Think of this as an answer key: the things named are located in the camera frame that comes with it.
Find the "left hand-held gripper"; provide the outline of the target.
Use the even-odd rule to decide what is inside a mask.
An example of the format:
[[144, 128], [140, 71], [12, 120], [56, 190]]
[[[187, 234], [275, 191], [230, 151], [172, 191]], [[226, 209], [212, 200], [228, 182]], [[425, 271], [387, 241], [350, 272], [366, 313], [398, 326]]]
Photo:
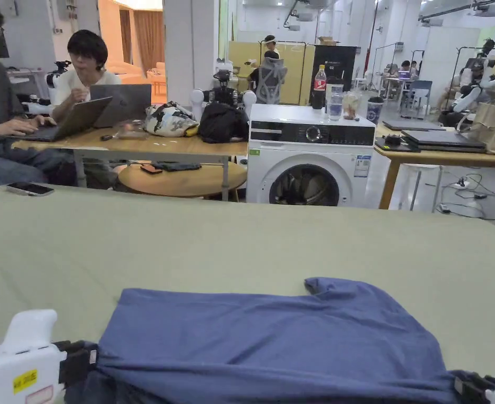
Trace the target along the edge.
[[0, 344], [0, 403], [58, 403], [68, 385], [93, 371], [98, 345], [53, 342], [53, 309], [17, 313]]

